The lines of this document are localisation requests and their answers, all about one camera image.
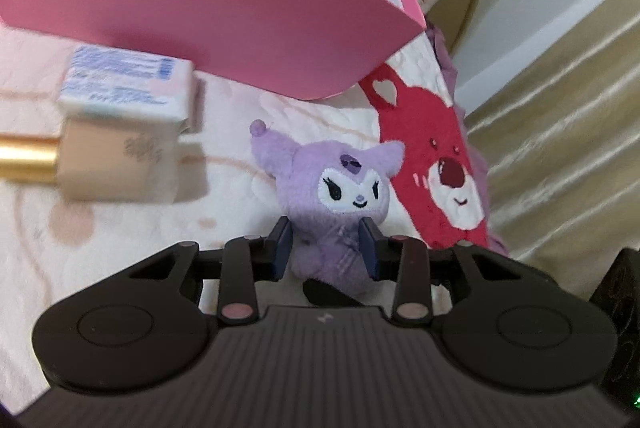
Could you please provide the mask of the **white red bear bedsheet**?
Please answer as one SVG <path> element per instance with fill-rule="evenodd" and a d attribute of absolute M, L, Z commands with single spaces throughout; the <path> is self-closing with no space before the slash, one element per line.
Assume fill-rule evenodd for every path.
<path fill-rule="evenodd" d="M 55 99 L 76 47 L 1 23 L 1 133 L 61 133 Z M 407 86 L 448 90 L 451 102 L 457 72 L 431 23 L 387 64 Z M 50 185 L 1 180 L 1 403 L 10 412 L 48 388 L 32 352 L 32 326 L 47 307 L 178 241 L 218 248 L 232 237 L 268 233 L 281 208 L 272 179 L 250 154 L 254 119 L 303 143 L 378 143 L 378 112 L 359 86 L 303 102 L 195 74 L 196 124 L 181 136 L 175 203 L 66 203 Z"/>

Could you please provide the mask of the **beige bottle with gold cap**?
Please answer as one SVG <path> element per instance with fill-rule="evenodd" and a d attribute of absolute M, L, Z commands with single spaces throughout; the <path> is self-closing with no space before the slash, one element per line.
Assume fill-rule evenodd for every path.
<path fill-rule="evenodd" d="M 178 193 L 174 125 L 67 118 L 58 137 L 1 136 L 1 178 L 54 185 L 70 201 L 172 202 Z"/>

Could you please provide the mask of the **golden satin blanket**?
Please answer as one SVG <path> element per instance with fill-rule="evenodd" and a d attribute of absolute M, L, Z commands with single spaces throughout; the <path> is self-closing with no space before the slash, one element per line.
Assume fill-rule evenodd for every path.
<path fill-rule="evenodd" d="M 639 16 L 600 7 L 466 120 L 489 230 L 588 297 L 639 244 Z"/>

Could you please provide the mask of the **purple Kuromi plush toy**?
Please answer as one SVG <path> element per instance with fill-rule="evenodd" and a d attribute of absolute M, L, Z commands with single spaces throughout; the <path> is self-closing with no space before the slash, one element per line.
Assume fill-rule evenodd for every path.
<path fill-rule="evenodd" d="M 260 119 L 250 124 L 250 136 L 256 164 L 276 181 L 278 201 L 297 235 L 295 276 L 350 297 L 369 292 L 359 222 L 386 219 L 390 179 L 400 172 L 405 144 L 392 140 L 364 150 L 340 141 L 300 144 Z"/>

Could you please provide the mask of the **white and blue carton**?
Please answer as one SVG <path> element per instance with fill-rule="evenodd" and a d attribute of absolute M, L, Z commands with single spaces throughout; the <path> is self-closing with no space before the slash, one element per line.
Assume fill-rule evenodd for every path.
<path fill-rule="evenodd" d="M 170 124 L 183 133 L 192 125 L 195 94 L 189 60 L 81 44 L 70 57 L 58 105 L 67 115 Z"/>

